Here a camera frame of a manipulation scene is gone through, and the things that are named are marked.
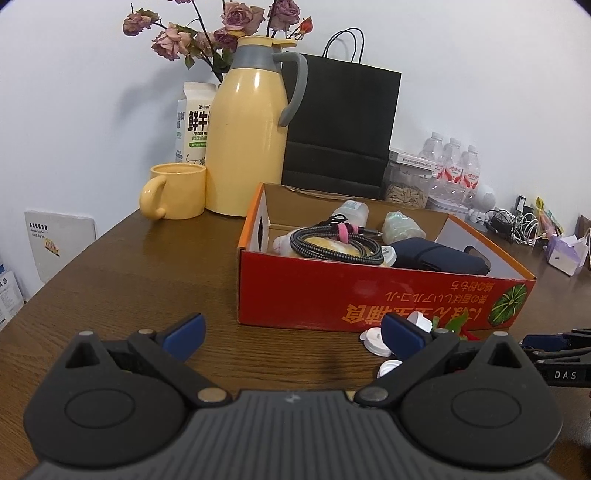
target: mug handle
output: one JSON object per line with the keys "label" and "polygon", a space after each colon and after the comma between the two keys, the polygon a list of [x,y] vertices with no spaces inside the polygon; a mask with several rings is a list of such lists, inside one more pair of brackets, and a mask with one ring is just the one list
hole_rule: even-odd
{"label": "mug handle", "polygon": [[160,220],[166,215],[166,210],[155,204],[156,194],[162,191],[166,184],[166,177],[160,175],[151,179],[139,194],[139,211],[150,220]]}

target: wooden table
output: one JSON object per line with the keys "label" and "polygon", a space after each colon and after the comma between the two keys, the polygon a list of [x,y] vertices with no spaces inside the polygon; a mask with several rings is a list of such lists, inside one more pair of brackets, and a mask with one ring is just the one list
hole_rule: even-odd
{"label": "wooden table", "polygon": [[[80,330],[122,339],[133,330],[160,330],[187,312],[201,311],[207,339],[189,365],[234,394],[241,388],[356,390],[372,379],[381,360],[361,348],[354,333],[237,324],[235,246],[241,227],[240,219],[209,212],[156,223],[135,212],[25,305],[0,333],[2,479],[19,478],[35,464],[22,429],[24,407]],[[539,278],[511,329],[516,338],[591,326],[588,271],[568,278],[547,265],[539,251],[502,246]],[[564,430],[550,465],[567,479],[591,478],[589,391],[553,391]]]}

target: dried rose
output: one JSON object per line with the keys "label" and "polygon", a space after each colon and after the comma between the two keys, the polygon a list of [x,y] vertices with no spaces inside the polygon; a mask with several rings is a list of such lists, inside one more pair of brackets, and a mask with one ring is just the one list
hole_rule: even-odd
{"label": "dried rose", "polygon": [[300,7],[293,0],[278,0],[269,7],[269,16],[271,18],[271,28],[273,30],[288,31],[292,25],[300,22]]}
{"label": "dried rose", "polygon": [[179,32],[173,23],[168,24],[158,37],[154,39],[152,49],[161,57],[169,60],[177,60],[178,54],[188,55],[188,46],[191,43],[191,35]]}
{"label": "dried rose", "polygon": [[246,35],[254,35],[265,19],[265,10],[260,7],[248,7],[238,2],[226,3],[222,23],[227,31],[242,30]]}
{"label": "dried rose", "polygon": [[221,48],[228,48],[232,52],[238,48],[238,37],[228,33],[225,28],[213,32],[213,38]]}
{"label": "dried rose", "polygon": [[305,35],[310,33],[313,29],[314,24],[312,23],[312,17],[308,17],[300,24],[298,33]]}
{"label": "dried rose", "polygon": [[205,36],[205,33],[197,32],[195,35],[195,45],[203,52],[205,56],[213,57],[213,51],[210,42],[213,44],[213,48],[216,48],[216,41],[214,39],[213,33],[208,33],[207,37]]}
{"label": "dried rose", "polygon": [[123,33],[129,37],[135,37],[144,28],[150,28],[150,25],[158,20],[160,20],[160,15],[140,8],[137,12],[131,12],[123,20]]}

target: thermos handle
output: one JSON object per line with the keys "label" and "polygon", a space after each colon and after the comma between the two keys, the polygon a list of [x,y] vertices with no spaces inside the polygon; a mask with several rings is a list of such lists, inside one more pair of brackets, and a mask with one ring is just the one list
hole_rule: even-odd
{"label": "thermos handle", "polygon": [[295,81],[294,94],[291,97],[290,104],[283,109],[281,117],[279,118],[279,126],[287,127],[289,122],[294,118],[297,109],[300,107],[302,98],[304,98],[306,85],[308,84],[308,61],[301,53],[295,51],[274,53],[273,61],[276,63],[280,61],[297,62],[297,80]]}

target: tissue box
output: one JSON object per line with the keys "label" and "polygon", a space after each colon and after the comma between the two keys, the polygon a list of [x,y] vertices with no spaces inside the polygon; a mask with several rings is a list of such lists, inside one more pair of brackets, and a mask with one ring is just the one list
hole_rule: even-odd
{"label": "tissue box", "polygon": [[546,248],[546,259],[550,265],[572,277],[581,271],[588,253],[586,238],[553,236]]}

